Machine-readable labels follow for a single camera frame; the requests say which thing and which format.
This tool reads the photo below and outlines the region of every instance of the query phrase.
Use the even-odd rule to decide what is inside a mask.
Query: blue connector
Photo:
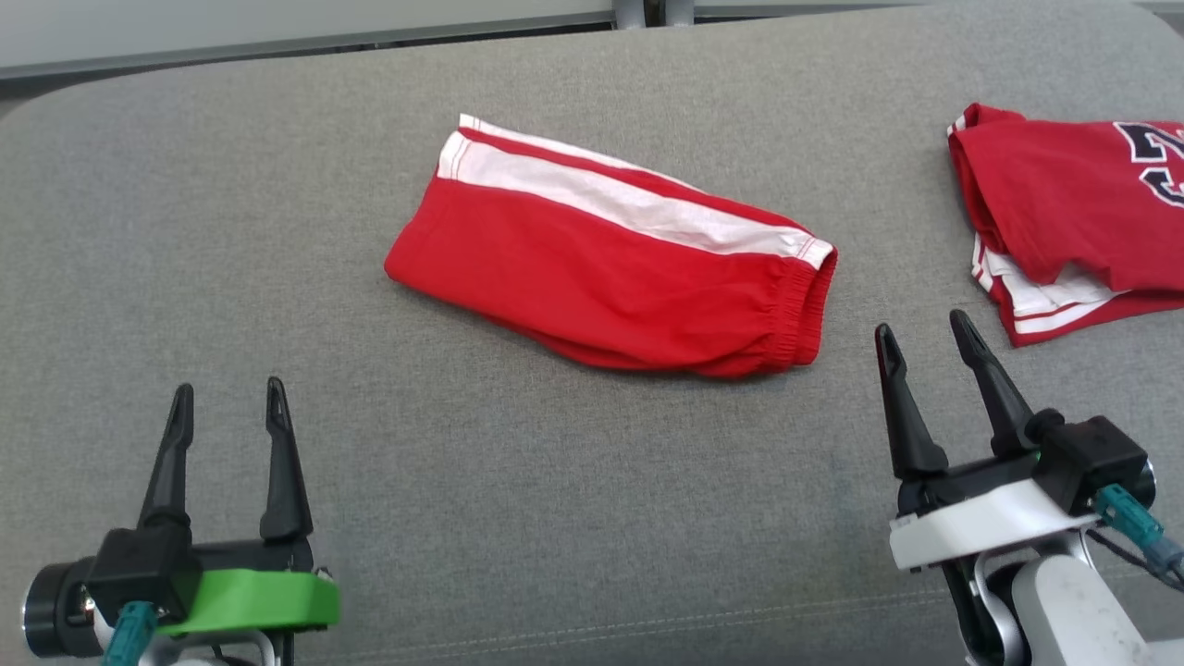
[[[1103,523],[1139,546],[1157,575],[1166,575],[1184,559],[1184,547],[1165,537],[1164,526],[1122,486],[1113,484],[1098,491],[1094,511]]]
[[[147,601],[123,607],[101,666],[136,666],[156,634],[156,608]]]

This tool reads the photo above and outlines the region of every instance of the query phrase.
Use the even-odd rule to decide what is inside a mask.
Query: white stripe
[[[955,132],[966,129],[966,114],[958,116],[953,124],[946,128],[946,136],[953,136]]]
[[[983,250],[982,261],[979,250]],[[971,271],[977,269],[983,269],[978,282],[987,292],[991,290],[995,277],[1002,278],[1003,287],[1011,295],[1012,315],[1028,316],[1015,320],[1016,333],[1021,335],[1047,333],[1068,326],[1126,293],[1112,292],[1096,277],[1073,264],[1067,265],[1053,284],[1037,284],[1024,275],[1010,256],[983,248],[983,239],[978,233],[974,235]]]
[[[534,194],[651,238],[716,255],[797,257],[817,270],[835,250],[800,229],[761,224],[591,171],[506,153],[458,132],[444,145],[436,175]]]
[[[983,252],[983,238],[978,233],[976,233],[974,235],[974,256],[972,256],[971,260],[970,260],[970,275],[971,275],[971,277],[974,277],[974,274],[978,273],[979,275],[978,275],[977,280],[978,280],[979,287],[982,287],[984,292],[986,292],[987,294],[990,294],[991,293],[991,288],[995,287],[995,276],[991,275],[991,271],[986,267],[986,264],[984,264],[983,262],[979,261],[979,258],[980,258],[979,255],[982,252]]]
[[[586,148],[571,146],[568,143],[564,143],[562,141],[555,141],[553,139],[543,139],[541,136],[533,136],[530,134],[522,134],[521,132],[514,132],[513,129],[497,127],[496,124],[490,124],[481,119],[472,117],[468,114],[461,114],[461,127],[474,129],[482,134],[488,134],[490,136],[509,139],[510,141],[517,141],[519,143],[526,143],[528,146],[546,148],[552,153],[559,153],[561,155],[571,155],[573,158],[583,158],[585,160],[599,162],[605,166],[611,166],[613,168],[628,168],[632,171],[642,171],[645,173],[657,175],[659,178],[664,178],[670,182],[677,182],[678,185],[682,185],[683,187],[689,187],[696,192],[702,192],[702,190],[695,187],[694,185],[688,185],[678,180],[677,178],[670,178],[664,173],[650,171],[648,168],[639,167],[635,164],[626,162],[625,160],[618,160],[617,158],[611,158],[609,155],[597,153],[594,151],[588,151]]]
[[[1048,316],[1037,316],[1035,319],[1017,319],[1016,333],[1025,335],[1028,333],[1047,333],[1049,331],[1056,331],[1057,328],[1061,328],[1062,326],[1068,326],[1074,321],[1077,321],[1079,319],[1094,312],[1095,309],[1105,306],[1107,301],[1109,301],[1109,299],[1107,299],[1106,301],[1098,301],[1096,303],[1081,303]]]

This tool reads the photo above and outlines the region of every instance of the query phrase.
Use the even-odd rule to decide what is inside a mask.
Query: folded red shirt
[[[947,133],[971,271],[1015,346],[1184,307],[1184,124],[971,104]]]

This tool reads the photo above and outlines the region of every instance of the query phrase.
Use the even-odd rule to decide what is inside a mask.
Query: red shorts
[[[837,256],[789,218],[462,116],[386,273],[580,363],[740,377],[815,359]]]

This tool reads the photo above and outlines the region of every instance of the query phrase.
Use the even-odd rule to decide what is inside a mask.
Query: gray couch cushion
[[[197,391],[200,540],[256,533],[264,383],[289,390],[342,626],[303,664],[953,664],[893,566],[873,327],[954,461],[987,421],[946,312],[1034,405],[1105,412],[1184,531],[1184,313],[1011,351],[967,274],[945,127],[982,100],[1184,116],[1184,41],[1117,2],[991,1],[179,69],[0,122],[0,600],[133,521]],[[459,111],[789,214],[842,255],[815,365],[601,372],[391,283]],[[1182,600],[1100,557],[1152,638]],[[13,620],[0,661],[32,661]]]

